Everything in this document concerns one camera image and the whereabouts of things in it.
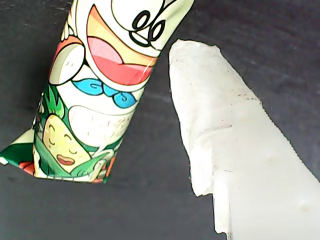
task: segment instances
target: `cartoon print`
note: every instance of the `cartoon print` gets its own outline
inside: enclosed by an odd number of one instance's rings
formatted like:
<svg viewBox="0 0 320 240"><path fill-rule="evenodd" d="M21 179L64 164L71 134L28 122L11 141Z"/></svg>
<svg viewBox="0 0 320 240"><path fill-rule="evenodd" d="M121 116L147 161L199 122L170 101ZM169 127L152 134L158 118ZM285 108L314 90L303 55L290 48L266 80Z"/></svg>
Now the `cartoon print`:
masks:
<svg viewBox="0 0 320 240"><path fill-rule="evenodd" d="M192 4L74 0L26 143L32 154L18 166L38 178L105 182L158 56Z"/></svg>

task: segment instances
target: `cartoon eye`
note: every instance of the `cartoon eye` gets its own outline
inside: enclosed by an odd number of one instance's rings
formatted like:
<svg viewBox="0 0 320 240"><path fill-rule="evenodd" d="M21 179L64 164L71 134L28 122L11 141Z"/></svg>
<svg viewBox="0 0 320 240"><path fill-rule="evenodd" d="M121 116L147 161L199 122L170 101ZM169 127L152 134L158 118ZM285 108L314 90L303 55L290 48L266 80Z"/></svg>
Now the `cartoon eye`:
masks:
<svg viewBox="0 0 320 240"><path fill-rule="evenodd" d="M128 31L140 31L158 16L165 0L112 0L112 14Z"/></svg>
<svg viewBox="0 0 320 240"><path fill-rule="evenodd" d="M158 21L154 26L152 26L152 29L151 31L149 31L149 34L148 34L149 41L154 42L158 40L161 37L162 33L164 32L165 27L166 27L165 20Z"/></svg>
<svg viewBox="0 0 320 240"><path fill-rule="evenodd" d="M50 143L52 146L56 145L56 143L55 143L55 142L53 142L53 141L51 141L51 139L50 139L50 138L49 138L49 143Z"/></svg>
<svg viewBox="0 0 320 240"><path fill-rule="evenodd" d="M73 152L73 151L71 151L71 150L69 149L69 153L71 153L71 154L73 154L73 155L76 155L78 152L77 152L77 151Z"/></svg>

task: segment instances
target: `red tongue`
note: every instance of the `red tongue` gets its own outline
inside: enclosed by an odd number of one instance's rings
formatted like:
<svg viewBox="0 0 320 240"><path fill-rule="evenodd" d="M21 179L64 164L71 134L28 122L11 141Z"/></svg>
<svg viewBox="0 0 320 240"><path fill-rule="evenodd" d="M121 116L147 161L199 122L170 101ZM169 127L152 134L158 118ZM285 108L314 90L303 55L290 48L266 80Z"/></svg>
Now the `red tongue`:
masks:
<svg viewBox="0 0 320 240"><path fill-rule="evenodd" d="M88 44L97 68L111 81L121 85L136 85L150 76L152 67L124 64L117 51L107 42L88 37Z"/></svg>

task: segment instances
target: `plastic wrapper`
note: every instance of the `plastic wrapper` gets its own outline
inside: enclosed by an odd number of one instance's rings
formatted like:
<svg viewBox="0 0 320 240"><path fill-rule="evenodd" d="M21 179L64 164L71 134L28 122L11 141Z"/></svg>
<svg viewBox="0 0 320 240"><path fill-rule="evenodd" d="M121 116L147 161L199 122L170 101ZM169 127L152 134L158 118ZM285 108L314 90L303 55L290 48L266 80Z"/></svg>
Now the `plastic wrapper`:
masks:
<svg viewBox="0 0 320 240"><path fill-rule="evenodd" d="M32 128L0 153L45 179L106 182L153 67L193 0L75 0Z"/></svg>

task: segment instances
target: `cartoon corn character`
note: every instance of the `cartoon corn character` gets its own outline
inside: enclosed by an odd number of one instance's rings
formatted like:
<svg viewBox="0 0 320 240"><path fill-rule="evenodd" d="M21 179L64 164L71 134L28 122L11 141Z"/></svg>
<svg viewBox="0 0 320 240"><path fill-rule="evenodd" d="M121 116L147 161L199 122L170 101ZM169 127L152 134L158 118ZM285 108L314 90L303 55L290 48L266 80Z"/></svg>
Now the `cartoon corn character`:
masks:
<svg viewBox="0 0 320 240"><path fill-rule="evenodd" d="M74 0L33 127L0 154L38 178L105 182L193 0Z"/></svg>

